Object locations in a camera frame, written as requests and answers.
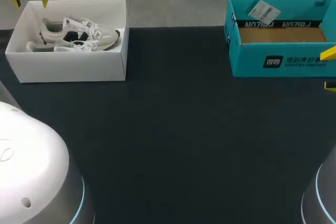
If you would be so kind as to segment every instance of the shoelace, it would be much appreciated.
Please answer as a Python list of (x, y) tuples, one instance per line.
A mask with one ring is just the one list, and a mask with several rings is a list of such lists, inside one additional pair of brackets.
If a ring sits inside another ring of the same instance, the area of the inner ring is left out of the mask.
[(90, 40), (100, 39), (103, 37), (101, 30), (97, 23), (92, 22), (91, 20), (87, 19), (87, 21), (82, 22), (83, 25), (88, 26), (89, 28), (89, 37)]
[(97, 48), (97, 42), (96, 40), (89, 40), (89, 41), (80, 41), (80, 40), (75, 40), (72, 43), (75, 42), (80, 42), (82, 43), (82, 45), (79, 44), (75, 44), (73, 47), (74, 51), (78, 51), (78, 52), (91, 52), (92, 49)]

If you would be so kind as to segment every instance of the dark table surface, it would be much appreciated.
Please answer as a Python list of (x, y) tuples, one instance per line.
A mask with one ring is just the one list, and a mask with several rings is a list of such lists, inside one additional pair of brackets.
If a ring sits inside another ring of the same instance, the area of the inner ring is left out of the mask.
[(235, 79), (223, 27), (130, 30), (126, 82), (0, 80), (54, 128), (91, 187), (97, 224), (301, 223), (335, 144), (323, 79)]

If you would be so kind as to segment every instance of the shoe box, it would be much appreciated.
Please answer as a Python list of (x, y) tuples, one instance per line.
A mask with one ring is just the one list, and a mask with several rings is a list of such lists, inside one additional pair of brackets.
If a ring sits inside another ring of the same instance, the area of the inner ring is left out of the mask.
[(336, 0), (228, 0), (235, 77), (336, 77)]
[[(29, 41), (43, 44), (40, 24), (44, 18), (63, 21), (78, 16), (106, 29), (117, 29), (120, 38), (108, 51), (27, 52)], [(23, 10), (6, 49), (7, 60), (21, 83), (124, 81), (129, 26), (125, 0), (30, 1)]]

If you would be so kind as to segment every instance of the sneaker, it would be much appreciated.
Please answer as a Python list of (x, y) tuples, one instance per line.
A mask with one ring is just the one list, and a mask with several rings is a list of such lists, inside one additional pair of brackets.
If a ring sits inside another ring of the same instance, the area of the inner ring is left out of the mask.
[(54, 44), (40, 45), (35, 42), (28, 42), (27, 52), (92, 52), (92, 51), (102, 51), (97, 49), (97, 44), (95, 41), (74, 41), (67, 42), (65, 40), (60, 40)]
[(64, 18), (63, 22), (52, 22), (44, 18), (40, 35), (45, 44), (53, 44), (61, 39), (67, 42), (93, 40), (97, 49), (109, 50), (118, 41), (120, 32), (116, 29), (102, 29), (88, 19), (70, 16)]

